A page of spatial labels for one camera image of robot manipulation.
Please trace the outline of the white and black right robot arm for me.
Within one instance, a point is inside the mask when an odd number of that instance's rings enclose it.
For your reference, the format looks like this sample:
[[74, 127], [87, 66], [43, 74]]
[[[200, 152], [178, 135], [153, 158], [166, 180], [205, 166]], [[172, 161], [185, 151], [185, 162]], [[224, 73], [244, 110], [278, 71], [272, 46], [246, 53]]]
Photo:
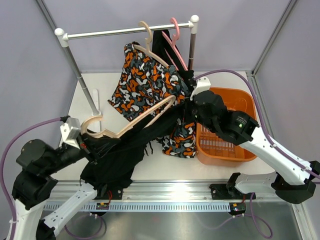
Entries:
[[253, 153], [273, 168], [272, 173], [233, 173], [226, 192], [233, 199], [253, 193], [275, 194], [291, 204], [310, 199], [320, 176], [320, 163], [306, 161], [273, 141], [254, 118], [240, 110], [228, 110], [220, 95], [211, 90], [193, 91], [189, 112], [196, 123], [225, 142]]

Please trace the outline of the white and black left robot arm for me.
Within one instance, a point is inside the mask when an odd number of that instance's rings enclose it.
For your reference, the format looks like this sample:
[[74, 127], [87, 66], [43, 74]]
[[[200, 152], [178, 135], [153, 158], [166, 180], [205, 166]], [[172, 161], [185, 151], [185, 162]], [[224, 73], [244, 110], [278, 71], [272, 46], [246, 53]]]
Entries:
[[103, 199], [108, 188], [100, 179], [86, 179], [81, 187], [58, 209], [42, 217], [43, 208], [58, 180], [52, 174], [86, 158], [89, 166], [96, 167], [104, 154], [120, 140], [103, 137], [94, 139], [87, 134], [76, 138], [77, 147], [62, 144], [54, 149], [40, 139], [27, 142], [16, 162], [22, 167], [9, 198], [12, 219], [9, 240], [54, 240], [64, 226], [94, 198]]

